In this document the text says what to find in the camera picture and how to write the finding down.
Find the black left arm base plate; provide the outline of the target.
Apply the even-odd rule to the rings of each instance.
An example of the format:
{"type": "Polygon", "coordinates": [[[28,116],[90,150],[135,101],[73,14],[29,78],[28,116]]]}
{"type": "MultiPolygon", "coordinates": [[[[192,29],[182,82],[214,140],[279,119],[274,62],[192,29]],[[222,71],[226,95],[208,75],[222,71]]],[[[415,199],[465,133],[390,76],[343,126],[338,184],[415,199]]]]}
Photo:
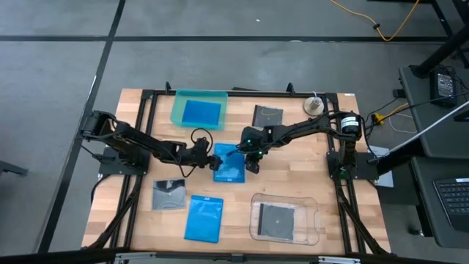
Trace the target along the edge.
{"type": "Polygon", "coordinates": [[[148,171],[150,152],[141,150],[137,162],[131,163],[119,157],[119,153],[106,147],[102,155],[97,155],[100,159],[99,173],[102,175],[145,175],[148,171]]]}

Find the black diagonal post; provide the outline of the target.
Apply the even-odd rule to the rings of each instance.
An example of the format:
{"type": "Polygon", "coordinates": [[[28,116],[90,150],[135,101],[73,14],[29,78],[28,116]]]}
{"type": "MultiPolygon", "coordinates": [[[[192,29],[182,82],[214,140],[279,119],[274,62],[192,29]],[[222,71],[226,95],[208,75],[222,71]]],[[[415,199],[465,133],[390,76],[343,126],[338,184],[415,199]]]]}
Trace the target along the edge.
{"type": "Polygon", "coordinates": [[[439,49],[419,65],[411,65],[410,69],[414,76],[424,78],[428,73],[438,66],[444,59],[450,56],[461,45],[469,39],[469,24],[466,24],[455,35],[450,37],[439,49]]]}

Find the black floor stand foot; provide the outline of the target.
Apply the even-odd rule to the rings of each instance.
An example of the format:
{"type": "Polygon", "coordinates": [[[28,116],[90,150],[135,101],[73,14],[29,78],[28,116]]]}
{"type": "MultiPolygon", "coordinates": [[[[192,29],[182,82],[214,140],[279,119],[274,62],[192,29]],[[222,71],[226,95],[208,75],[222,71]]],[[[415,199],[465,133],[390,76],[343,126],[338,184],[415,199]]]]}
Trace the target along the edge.
{"type": "Polygon", "coordinates": [[[3,173],[13,173],[20,176],[26,176],[28,173],[28,169],[24,169],[22,167],[7,163],[5,161],[0,161],[0,176],[3,173]]]}

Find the black crossbar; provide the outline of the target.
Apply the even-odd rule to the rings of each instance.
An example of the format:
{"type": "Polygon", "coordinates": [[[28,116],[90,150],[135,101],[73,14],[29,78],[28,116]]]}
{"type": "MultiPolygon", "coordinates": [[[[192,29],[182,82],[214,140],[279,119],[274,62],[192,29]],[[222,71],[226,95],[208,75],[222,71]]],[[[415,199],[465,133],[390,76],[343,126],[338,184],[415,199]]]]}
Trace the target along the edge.
{"type": "Polygon", "coordinates": [[[114,260],[138,259],[203,259],[225,260],[232,263],[247,261],[295,261],[313,264],[456,264],[451,262],[419,260],[395,255],[349,253],[345,255],[325,254],[242,254],[242,253],[195,253],[195,252],[132,252],[128,248],[80,249],[65,252],[46,252],[0,257],[0,264],[95,264],[114,260]]]}

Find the black keyboard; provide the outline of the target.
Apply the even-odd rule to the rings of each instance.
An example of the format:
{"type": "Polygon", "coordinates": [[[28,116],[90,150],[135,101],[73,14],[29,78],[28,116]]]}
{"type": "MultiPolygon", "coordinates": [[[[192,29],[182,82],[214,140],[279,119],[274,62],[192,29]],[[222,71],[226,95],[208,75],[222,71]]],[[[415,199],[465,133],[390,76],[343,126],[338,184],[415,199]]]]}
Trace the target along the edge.
{"type": "Polygon", "coordinates": [[[433,182],[451,228],[469,232],[469,177],[433,182]]]}

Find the blue disc case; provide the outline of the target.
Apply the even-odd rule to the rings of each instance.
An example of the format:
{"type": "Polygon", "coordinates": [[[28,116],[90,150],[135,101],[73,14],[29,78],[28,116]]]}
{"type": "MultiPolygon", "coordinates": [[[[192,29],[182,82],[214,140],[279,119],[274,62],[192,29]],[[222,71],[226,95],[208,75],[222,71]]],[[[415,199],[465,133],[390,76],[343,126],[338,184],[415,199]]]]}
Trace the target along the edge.
{"type": "Polygon", "coordinates": [[[220,103],[188,100],[182,115],[182,123],[184,125],[217,125],[220,110],[220,103]]]}
{"type": "Polygon", "coordinates": [[[215,143],[214,154],[222,161],[219,170],[213,172],[215,182],[245,182],[245,156],[237,151],[234,144],[215,143]]]}
{"type": "Polygon", "coordinates": [[[224,201],[221,198],[192,195],[184,239],[217,243],[223,208],[224,201]]]}

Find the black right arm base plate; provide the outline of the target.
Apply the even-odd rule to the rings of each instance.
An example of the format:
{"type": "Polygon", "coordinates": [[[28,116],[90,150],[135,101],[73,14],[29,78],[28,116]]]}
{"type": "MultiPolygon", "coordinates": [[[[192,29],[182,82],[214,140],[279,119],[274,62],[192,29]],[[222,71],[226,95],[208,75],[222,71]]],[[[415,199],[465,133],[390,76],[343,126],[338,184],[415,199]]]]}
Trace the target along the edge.
{"type": "Polygon", "coordinates": [[[371,163],[371,153],[356,153],[355,162],[346,164],[340,152],[326,154],[329,175],[333,180],[377,180],[376,163],[371,163]]]}

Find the clear plastic bin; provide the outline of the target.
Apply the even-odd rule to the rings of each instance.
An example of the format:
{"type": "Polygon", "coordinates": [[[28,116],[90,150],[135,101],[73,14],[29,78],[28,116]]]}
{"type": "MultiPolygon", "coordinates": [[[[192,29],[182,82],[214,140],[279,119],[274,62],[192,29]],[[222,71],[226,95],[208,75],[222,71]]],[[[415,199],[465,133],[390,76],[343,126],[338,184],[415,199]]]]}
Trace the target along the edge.
{"type": "Polygon", "coordinates": [[[313,246],[320,240],[320,213],[317,202],[311,197],[285,197],[256,193],[251,199],[249,233],[257,241],[313,246]],[[261,204],[293,208],[295,210],[294,237],[292,241],[257,234],[261,204]]]}

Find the teal translucent plastic bin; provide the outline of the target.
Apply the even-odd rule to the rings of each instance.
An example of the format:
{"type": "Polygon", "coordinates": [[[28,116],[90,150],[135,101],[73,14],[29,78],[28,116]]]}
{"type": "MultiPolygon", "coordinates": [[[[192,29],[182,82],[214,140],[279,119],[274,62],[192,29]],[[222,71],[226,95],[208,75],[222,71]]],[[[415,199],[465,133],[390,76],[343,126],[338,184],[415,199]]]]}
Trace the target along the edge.
{"type": "Polygon", "coordinates": [[[222,91],[209,91],[209,90],[195,90],[195,89],[180,89],[176,91],[173,107],[171,110],[170,120],[173,124],[180,127],[187,128],[205,128],[207,130],[223,130],[226,117],[226,107],[228,103],[227,92],[222,91]],[[220,103],[221,110],[219,114],[219,121],[217,125],[184,125],[182,123],[182,115],[184,112],[185,104],[188,100],[206,101],[212,103],[220,103]]]}

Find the white paper sheet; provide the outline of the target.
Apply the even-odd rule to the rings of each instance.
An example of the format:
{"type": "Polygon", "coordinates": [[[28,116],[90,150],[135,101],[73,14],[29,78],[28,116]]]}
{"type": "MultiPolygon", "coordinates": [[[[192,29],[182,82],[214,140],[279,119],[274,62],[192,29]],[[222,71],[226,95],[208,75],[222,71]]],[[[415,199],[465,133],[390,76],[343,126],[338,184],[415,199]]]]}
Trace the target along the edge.
{"type": "MultiPolygon", "coordinates": [[[[389,149],[384,148],[384,147],[370,145],[368,152],[374,153],[378,158],[380,158],[388,154],[389,149]]],[[[393,188],[394,179],[393,179],[392,171],[386,172],[384,175],[379,176],[377,180],[372,180],[371,184],[373,184],[374,186],[379,186],[379,187],[393,188]]]]}

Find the black support beam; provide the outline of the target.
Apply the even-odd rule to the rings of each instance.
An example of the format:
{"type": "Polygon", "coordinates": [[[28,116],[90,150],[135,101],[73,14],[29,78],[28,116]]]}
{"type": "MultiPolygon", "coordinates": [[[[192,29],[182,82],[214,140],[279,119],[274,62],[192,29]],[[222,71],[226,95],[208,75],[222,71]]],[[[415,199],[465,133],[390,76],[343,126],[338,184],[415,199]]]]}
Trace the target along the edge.
{"type": "Polygon", "coordinates": [[[383,175],[391,171],[394,167],[407,163],[415,156],[425,156],[424,149],[420,142],[411,142],[379,158],[377,162],[377,173],[378,175],[383,175]]]}

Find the dark grey desk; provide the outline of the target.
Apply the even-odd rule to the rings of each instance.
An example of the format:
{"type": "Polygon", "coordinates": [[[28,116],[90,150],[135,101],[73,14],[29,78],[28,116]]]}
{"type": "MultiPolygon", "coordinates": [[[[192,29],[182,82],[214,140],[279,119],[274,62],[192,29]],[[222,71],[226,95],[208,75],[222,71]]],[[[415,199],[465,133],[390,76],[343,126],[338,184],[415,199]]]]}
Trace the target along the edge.
{"type": "Polygon", "coordinates": [[[438,246],[469,249],[469,232],[451,228],[433,185],[435,180],[469,177],[469,160],[412,158],[410,162],[418,197],[418,216],[425,236],[438,246]]]}
{"type": "Polygon", "coordinates": [[[419,136],[425,156],[430,158],[469,159],[469,121],[456,122],[451,112],[432,104],[430,100],[430,80],[414,76],[409,67],[399,69],[402,89],[408,102],[417,131],[430,127],[419,136]]]}

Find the black power adapter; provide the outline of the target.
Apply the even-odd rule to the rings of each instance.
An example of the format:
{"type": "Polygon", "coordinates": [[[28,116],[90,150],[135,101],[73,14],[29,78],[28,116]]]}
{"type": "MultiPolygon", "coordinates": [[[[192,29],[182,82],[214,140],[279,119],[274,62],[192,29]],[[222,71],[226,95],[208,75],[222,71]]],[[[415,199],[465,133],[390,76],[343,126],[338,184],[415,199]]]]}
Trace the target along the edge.
{"type": "Polygon", "coordinates": [[[448,71],[435,69],[429,77],[431,103],[444,108],[456,106],[455,84],[448,71]]]}

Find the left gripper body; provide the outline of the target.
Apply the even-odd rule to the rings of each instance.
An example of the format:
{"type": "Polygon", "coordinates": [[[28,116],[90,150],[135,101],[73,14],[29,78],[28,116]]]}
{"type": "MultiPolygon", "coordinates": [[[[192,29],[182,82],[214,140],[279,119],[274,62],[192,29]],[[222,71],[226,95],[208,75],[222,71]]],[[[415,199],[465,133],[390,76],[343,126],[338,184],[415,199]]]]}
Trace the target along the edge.
{"type": "Polygon", "coordinates": [[[194,145],[182,151],[182,165],[213,168],[213,157],[207,154],[207,148],[203,145],[194,145]]]}

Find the silver rod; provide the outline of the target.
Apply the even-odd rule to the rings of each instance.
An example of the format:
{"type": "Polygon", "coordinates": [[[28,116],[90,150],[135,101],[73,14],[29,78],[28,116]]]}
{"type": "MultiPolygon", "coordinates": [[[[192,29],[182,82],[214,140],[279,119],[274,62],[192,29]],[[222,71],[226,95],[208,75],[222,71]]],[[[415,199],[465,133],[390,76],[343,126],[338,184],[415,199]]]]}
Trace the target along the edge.
{"type": "Polygon", "coordinates": [[[457,108],[455,108],[454,110],[452,110],[451,112],[447,113],[446,115],[444,115],[443,117],[441,117],[439,120],[433,122],[430,126],[428,126],[427,128],[425,128],[424,130],[422,130],[421,132],[418,132],[416,135],[414,135],[413,137],[411,137],[410,139],[408,139],[406,142],[403,142],[401,143],[400,145],[394,147],[393,149],[391,149],[386,155],[383,156],[386,157],[386,156],[390,156],[392,153],[395,153],[397,150],[400,150],[402,149],[404,146],[406,146],[407,144],[411,143],[412,141],[414,141],[415,139],[419,138],[421,135],[424,135],[427,131],[431,130],[433,127],[435,127],[436,125],[438,125],[439,123],[441,123],[442,121],[448,119],[451,115],[455,114],[456,112],[458,112],[460,109],[463,109],[465,108],[466,106],[469,105],[469,101],[468,102],[465,102],[463,103],[461,106],[458,106],[457,108]]]}

